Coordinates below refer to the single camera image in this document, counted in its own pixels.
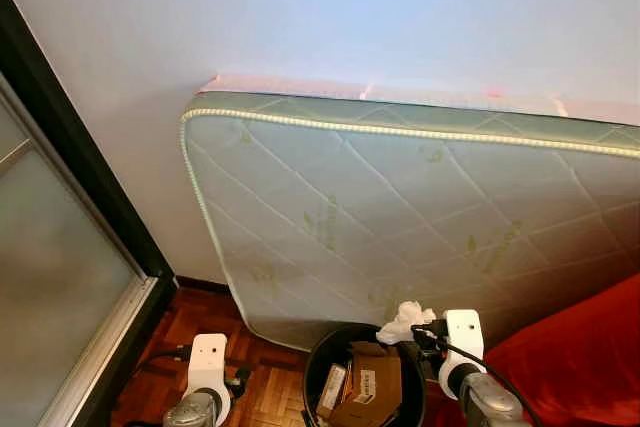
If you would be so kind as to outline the small white labelled box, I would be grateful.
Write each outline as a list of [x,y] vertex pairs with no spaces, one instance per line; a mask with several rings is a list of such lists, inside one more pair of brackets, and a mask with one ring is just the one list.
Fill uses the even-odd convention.
[[328,418],[333,410],[343,398],[343,391],[346,390],[348,369],[340,364],[330,366],[326,375],[323,390],[317,400],[316,415],[320,418]]

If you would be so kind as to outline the frosted glass sliding door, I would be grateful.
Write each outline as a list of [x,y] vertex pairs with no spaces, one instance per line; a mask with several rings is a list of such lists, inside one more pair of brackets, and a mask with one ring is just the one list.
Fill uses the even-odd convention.
[[151,293],[0,76],[0,427],[76,427]]

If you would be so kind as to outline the black door frame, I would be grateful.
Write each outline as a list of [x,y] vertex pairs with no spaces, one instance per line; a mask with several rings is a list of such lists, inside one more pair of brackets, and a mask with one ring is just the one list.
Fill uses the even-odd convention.
[[93,414],[76,426],[118,427],[111,414],[122,405],[125,386],[177,293],[173,270],[56,79],[15,0],[0,0],[0,76],[26,103],[106,225],[118,236],[125,253],[154,281],[111,364],[108,386],[93,404]]

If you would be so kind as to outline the white tissue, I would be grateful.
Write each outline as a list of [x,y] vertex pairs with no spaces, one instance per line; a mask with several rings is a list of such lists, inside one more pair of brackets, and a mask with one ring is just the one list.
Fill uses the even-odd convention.
[[397,307],[396,317],[381,326],[375,336],[379,343],[387,345],[412,343],[413,326],[429,325],[435,319],[433,309],[424,309],[419,302],[402,302]]

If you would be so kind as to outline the large red cushion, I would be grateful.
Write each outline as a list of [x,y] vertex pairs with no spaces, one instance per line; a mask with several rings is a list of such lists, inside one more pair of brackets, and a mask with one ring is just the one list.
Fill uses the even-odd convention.
[[639,427],[640,277],[521,328],[485,359],[543,427]]

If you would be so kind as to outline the brown cardboard box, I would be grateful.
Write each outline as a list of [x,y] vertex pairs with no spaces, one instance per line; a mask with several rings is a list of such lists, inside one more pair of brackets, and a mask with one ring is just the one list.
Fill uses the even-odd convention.
[[349,389],[329,415],[334,427],[383,427],[401,405],[401,358],[390,346],[355,341]]

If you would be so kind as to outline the black round trash bin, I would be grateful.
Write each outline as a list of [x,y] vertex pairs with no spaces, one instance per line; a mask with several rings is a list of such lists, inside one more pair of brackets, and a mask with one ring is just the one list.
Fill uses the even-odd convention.
[[[376,331],[379,326],[367,323],[344,322],[334,325],[329,334],[325,334],[311,349],[303,368],[303,426],[321,427],[317,404],[323,395],[323,387],[333,364],[346,363],[352,359],[349,344],[355,341],[376,343]],[[428,399],[425,395],[425,377],[422,367],[417,363],[416,346],[389,346],[390,351],[399,358],[399,381],[401,401],[393,419],[383,427],[421,427],[424,423]]]

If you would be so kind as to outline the white green quilted mattress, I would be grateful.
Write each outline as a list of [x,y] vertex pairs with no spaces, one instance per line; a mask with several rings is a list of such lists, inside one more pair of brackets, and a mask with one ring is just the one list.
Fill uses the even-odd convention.
[[288,348],[402,302],[494,344],[639,271],[634,125],[206,90],[180,143],[243,321]]

